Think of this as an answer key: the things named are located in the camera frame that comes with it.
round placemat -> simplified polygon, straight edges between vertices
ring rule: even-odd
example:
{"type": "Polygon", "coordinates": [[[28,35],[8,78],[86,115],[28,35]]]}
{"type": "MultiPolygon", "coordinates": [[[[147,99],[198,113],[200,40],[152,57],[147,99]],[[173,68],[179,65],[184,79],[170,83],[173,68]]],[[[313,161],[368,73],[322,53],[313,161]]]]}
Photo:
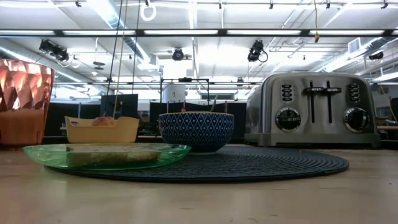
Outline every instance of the round placemat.
{"type": "Polygon", "coordinates": [[[67,174],[140,182],[248,182],[330,175],[346,170],[346,159],[303,149],[224,147],[212,155],[188,155],[171,165],[142,170],[83,171],[67,174]]]}

plate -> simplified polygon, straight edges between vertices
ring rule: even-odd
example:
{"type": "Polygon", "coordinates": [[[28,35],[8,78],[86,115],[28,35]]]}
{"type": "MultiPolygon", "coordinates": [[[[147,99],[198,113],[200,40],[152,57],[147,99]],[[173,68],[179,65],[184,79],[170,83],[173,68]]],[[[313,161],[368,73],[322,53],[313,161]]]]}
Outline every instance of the plate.
{"type": "Polygon", "coordinates": [[[74,170],[123,170],[164,166],[184,158],[190,146],[171,144],[53,144],[27,146],[25,153],[45,166],[74,170]]]}

yellow plastic tray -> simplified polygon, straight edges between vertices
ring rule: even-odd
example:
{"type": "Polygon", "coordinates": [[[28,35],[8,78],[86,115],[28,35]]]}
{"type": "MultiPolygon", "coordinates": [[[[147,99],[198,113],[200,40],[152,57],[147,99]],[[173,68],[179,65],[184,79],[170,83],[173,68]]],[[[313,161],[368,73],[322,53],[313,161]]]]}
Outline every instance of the yellow plastic tray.
{"type": "Polygon", "coordinates": [[[115,126],[93,126],[94,119],[65,117],[69,143],[134,143],[139,120],[120,117],[115,126]]]}

wooden table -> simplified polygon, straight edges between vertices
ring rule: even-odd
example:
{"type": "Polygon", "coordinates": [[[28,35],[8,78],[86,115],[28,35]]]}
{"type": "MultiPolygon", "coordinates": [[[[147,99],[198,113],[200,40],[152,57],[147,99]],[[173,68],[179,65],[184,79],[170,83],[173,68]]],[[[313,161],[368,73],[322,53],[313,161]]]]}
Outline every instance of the wooden table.
{"type": "Polygon", "coordinates": [[[327,150],[328,177],[252,184],[149,184],[57,173],[0,152],[0,223],[396,223],[398,152],[327,150]]]}

toaster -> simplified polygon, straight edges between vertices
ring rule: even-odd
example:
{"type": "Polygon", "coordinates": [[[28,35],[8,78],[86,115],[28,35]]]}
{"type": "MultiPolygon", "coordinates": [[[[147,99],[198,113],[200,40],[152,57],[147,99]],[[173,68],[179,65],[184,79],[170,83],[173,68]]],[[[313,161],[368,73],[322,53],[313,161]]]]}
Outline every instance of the toaster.
{"type": "Polygon", "coordinates": [[[381,144],[371,89],[345,73],[283,73],[267,77],[249,95],[246,142],[381,144]]]}

